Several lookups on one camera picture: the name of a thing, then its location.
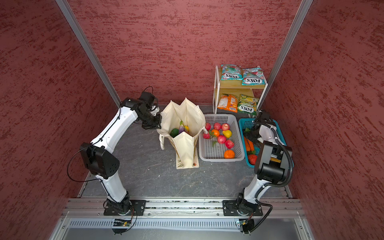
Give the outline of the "green bell pepper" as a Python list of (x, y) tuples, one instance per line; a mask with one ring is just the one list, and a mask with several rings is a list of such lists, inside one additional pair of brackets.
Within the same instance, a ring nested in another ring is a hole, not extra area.
[(175, 129), (172, 129), (171, 132), (170, 132), (170, 136), (172, 138), (175, 138), (178, 134), (180, 133), (179, 129), (178, 128), (175, 128)]

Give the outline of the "cream floral tote bag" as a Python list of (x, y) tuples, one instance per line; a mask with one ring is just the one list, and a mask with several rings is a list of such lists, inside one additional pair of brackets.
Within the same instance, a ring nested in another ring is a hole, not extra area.
[[(168, 139), (176, 152), (178, 170), (198, 168), (200, 166), (197, 153), (198, 139), (201, 132), (207, 132), (206, 119), (200, 107), (188, 99), (184, 99), (181, 104), (171, 101), (160, 115), (162, 128), (157, 132), (161, 149), (165, 149), (165, 139)], [(180, 121), (189, 127), (190, 133), (184, 131), (172, 138), (170, 132), (172, 129), (179, 128)]]

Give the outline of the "purple eggplant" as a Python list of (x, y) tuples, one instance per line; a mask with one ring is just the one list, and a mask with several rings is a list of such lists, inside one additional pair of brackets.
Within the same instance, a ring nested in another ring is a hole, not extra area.
[(180, 121), (180, 125), (179, 125), (179, 134), (181, 134), (182, 132), (185, 131), (185, 125), (184, 125), (184, 122), (183, 121)]

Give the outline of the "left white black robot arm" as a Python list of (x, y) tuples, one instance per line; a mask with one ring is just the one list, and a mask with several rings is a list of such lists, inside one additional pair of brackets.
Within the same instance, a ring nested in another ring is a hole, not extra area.
[(142, 122), (145, 130), (161, 128), (162, 116), (153, 94), (142, 93), (137, 100), (127, 98), (122, 101), (105, 129), (91, 143), (83, 143), (80, 147), (86, 169), (102, 184), (107, 194), (106, 208), (120, 216), (133, 214), (134, 207), (119, 176), (120, 161), (113, 152), (126, 130), (137, 120)]

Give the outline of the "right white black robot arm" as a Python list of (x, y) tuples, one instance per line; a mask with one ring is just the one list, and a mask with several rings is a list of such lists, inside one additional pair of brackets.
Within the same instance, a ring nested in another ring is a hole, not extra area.
[(238, 195), (237, 212), (242, 216), (257, 214), (266, 191), (271, 187), (287, 186), (293, 177), (292, 148), (282, 142), (277, 127), (260, 121), (255, 122), (255, 126), (256, 137), (262, 140), (262, 144), (254, 167), (256, 175)]

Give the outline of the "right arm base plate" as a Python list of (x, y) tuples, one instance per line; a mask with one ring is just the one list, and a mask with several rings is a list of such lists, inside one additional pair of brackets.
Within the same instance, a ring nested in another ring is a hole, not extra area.
[(249, 203), (245, 200), (223, 200), (223, 213), (224, 216), (256, 216), (263, 215), (262, 207), (258, 204)]

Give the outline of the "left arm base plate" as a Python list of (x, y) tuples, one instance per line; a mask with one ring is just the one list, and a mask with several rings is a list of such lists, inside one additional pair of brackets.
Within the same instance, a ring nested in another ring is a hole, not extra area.
[(107, 199), (103, 203), (104, 216), (142, 216), (146, 200), (126, 200), (121, 203)]

